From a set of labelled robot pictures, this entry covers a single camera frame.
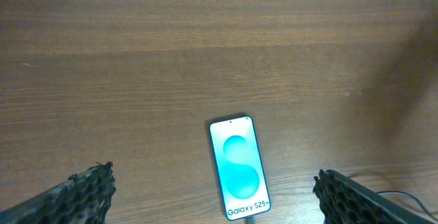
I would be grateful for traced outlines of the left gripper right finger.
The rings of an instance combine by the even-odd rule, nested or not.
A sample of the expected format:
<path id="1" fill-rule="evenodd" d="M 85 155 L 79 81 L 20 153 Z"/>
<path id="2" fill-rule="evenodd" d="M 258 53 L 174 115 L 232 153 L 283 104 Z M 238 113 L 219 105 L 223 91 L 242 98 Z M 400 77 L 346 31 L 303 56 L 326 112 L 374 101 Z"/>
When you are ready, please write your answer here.
<path id="1" fill-rule="evenodd" d="M 320 170 L 313 193 L 320 201 L 324 224 L 433 224 L 437 218 L 411 194 L 397 190 L 374 192 L 334 170 Z M 414 200 L 429 217 L 425 219 L 385 198 L 401 195 Z"/>

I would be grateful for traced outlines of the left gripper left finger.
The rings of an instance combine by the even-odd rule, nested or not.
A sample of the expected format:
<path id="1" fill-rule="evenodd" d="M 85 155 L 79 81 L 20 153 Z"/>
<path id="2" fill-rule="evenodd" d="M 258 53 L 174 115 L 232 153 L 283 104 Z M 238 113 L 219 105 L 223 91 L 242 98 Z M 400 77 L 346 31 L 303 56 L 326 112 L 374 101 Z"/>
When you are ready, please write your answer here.
<path id="1" fill-rule="evenodd" d="M 1 212 L 5 224 L 104 224 L 116 192 L 113 163 L 96 164 Z"/>

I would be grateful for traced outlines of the blue Galaxy smartphone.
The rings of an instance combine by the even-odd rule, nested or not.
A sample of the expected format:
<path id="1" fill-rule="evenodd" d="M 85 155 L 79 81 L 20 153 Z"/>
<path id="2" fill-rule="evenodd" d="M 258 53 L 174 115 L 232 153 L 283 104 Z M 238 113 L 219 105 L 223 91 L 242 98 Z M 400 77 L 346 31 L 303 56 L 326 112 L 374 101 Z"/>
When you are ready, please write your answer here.
<path id="1" fill-rule="evenodd" d="M 254 223 L 272 207 L 254 120 L 245 114 L 222 117 L 208 131 L 225 216 Z"/>

